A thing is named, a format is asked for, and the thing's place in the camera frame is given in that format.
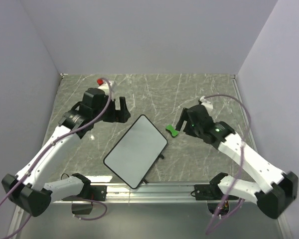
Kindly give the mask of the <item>green whiteboard eraser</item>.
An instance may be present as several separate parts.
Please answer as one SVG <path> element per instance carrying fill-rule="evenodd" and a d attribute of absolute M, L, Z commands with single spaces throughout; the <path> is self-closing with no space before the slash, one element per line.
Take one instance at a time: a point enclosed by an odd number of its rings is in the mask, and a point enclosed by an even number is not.
<path fill-rule="evenodd" d="M 171 137 L 175 138 L 178 136 L 179 131 L 177 131 L 173 125 L 169 124 L 165 127 L 165 130 L 170 134 Z"/>

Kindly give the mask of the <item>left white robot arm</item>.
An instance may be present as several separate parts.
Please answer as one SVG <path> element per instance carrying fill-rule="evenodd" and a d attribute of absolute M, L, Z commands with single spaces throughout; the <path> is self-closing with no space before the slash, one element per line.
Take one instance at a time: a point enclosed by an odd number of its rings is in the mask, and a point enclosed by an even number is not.
<path fill-rule="evenodd" d="M 131 114 L 125 97 L 115 98 L 109 91 L 89 88 L 82 101 L 67 111 L 52 136 L 37 155 L 15 175 L 7 174 L 1 183 L 11 202 L 33 217 L 41 215 L 51 203 L 67 197 L 91 200 L 91 181 L 80 173 L 51 182 L 47 180 L 65 153 L 80 142 L 99 121 L 126 123 Z"/>

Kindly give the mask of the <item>small black-framed whiteboard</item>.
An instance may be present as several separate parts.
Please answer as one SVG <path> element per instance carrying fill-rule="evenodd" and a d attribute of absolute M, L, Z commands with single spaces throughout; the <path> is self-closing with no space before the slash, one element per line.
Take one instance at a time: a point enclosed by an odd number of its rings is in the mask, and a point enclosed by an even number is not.
<path fill-rule="evenodd" d="M 168 141 L 145 115 L 140 115 L 103 159 L 104 165 L 136 189 L 155 161 L 163 158 Z"/>

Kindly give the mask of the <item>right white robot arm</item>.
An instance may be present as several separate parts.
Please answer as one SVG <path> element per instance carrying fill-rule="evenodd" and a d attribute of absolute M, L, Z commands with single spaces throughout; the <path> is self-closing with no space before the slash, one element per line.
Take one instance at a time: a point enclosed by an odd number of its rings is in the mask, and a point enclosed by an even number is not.
<path fill-rule="evenodd" d="M 210 181 L 213 198 L 221 199 L 229 194 L 250 201 L 271 219 L 277 219 L 297 198 L 299 178 L 265 160 L 227 123 L 214 122 L 205 106 L 184 108 L 176 125 L 177 131 L 181 129 L 241 164 L 253 179 L 253 182 L 236 180 L 227 173 L 219 173 Z"/>

